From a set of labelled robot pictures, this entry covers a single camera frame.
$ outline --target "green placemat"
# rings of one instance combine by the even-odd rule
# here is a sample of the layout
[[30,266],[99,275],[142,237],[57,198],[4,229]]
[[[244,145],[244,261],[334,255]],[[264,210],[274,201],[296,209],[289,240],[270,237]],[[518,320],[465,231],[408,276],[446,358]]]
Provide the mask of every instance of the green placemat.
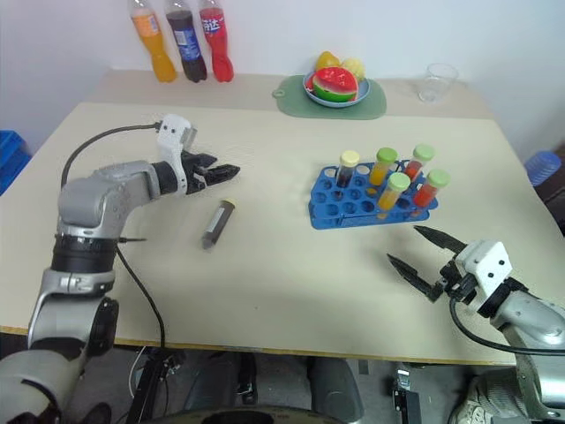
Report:
[[326,119],[375,119],[387,111],[387,98],[380,85],[369,80],[371,93],[354,106],[331,109],[308,98],[302,80],[304,75],[293,75],[285,79],[273,92],[279,110],[292,117],[323,117]]

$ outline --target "test tube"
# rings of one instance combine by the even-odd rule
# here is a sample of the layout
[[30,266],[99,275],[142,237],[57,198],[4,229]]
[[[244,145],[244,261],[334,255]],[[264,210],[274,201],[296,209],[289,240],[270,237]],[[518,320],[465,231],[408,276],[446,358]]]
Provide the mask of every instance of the test tube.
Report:
[[[400,195],[410,186],[410,179],[407,175],[402,172],[393,172],[388,177],[387,188],[382,193],[377,206],[381,211],[387,211],[392,209]],[[387,217],[387,213],[377,214],[377,218],[384,219]]]
[[380,186],[388,174],[388,169],[392,165],[398,153],[393,148],[380,148],[377,152],[377,162],[374,163],[371,175],[369,175],[369,183],[373,186]]
[[[441,188],[449,184],[451,177],[444,170],[430,170],[427,173],[426,182],[414,194],[414,204],[419,208],[425,208],[432,203]],[[421,210],[412,212],[412,216],[418,216]]]
[[406,165],[404,173],[410,178],[410,181],[415,181],[422,168],[426,163],[430,162],[435,155],[435,149],[427,144],[418,144],[414,147],[412,152],[412,159]]
[[202,247],[209,249],[216,244],[220,238],[220,234],[222,234],[223,227],[226,226],[226,223],[230,219],[231,212],[233,212],[235,208],[236,204],[232,200],[225,199],[220,202],[220,206],[215,211],[212,221],[210,221],[209,226],[202,235]]
[[345,150],[342,153],[339,158],[339,170],[337,170],[337,175],[335,176],[338,187],[345,188],[350,184],[351,177],[353,177],[353,172],[355,172],[355,167],[359,164],[359,160],[359,153],[353,150]]

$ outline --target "table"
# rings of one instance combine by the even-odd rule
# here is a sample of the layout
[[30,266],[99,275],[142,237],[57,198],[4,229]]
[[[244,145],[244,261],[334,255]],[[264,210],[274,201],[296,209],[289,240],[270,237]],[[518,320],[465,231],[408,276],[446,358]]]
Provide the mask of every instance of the table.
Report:
[[[449,170],[452,184],[424,224],[462,241],[503,241],[515,278],[540,297],[565,299],[561,233],[490,118],[386,115],[340,121],[296,119],[251,104],[219,108],[162,98],[135,104],[90,100],[65,119],[0,198],[1,331],[24,333],[28,324],[42,270],[50,264],[66,157],[94,134],[151,123],[166,113],[187,117],[198,127],[194,152],[211,153],[220,163],[242,168],[228,183],[136,209],[124,230],[127,237],[148,238],[126,245],[124,253],[153,294],[171,347],[514,363],[512,355],[459,334],[446,299],[429,303],[389,266],[385,253],[406,260],[432,282],[449,259],[448,252],[429,244],[410,224],[328,231],[311,227],[306,205],[312,183],[320,168],[336,163],[346,148],[371,161],[381,146],[406,157],[419,142],[436,146],[433,166]],[[396,100],[390,96],[389,112]],[[154,132],[98,142],[77,159],[70,178],[139,159],[158,160]],[[226,197],[237,201],[237,209],[218,245],[203,251],[200,236]],[[120,303],[117,343],[156,345],[158,328],[147,302],[118,262],[116,269],[109,295]],[[483,337],[503,340],[482,318],[465,322]]]

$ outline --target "orange soda bottle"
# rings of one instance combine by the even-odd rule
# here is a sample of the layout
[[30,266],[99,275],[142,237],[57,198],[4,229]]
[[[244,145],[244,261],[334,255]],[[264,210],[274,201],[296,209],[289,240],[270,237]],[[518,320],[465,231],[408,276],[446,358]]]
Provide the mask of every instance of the orange soda bottle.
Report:
[[130,16],[139,38],[149,50],[153,72],[160,82],[171,82],[177,77],[162,40],[159,22],[147,0],[128,0]]

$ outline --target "glass cup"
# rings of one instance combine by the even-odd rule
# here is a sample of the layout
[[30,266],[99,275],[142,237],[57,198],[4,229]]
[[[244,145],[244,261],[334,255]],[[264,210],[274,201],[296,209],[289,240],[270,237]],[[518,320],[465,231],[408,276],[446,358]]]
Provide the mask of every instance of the glass cup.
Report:
[[422,102],[434,103],[441,100],[457,80],[459,72],[450,64],[430,64],[426,77],[418,87],[418,97]]

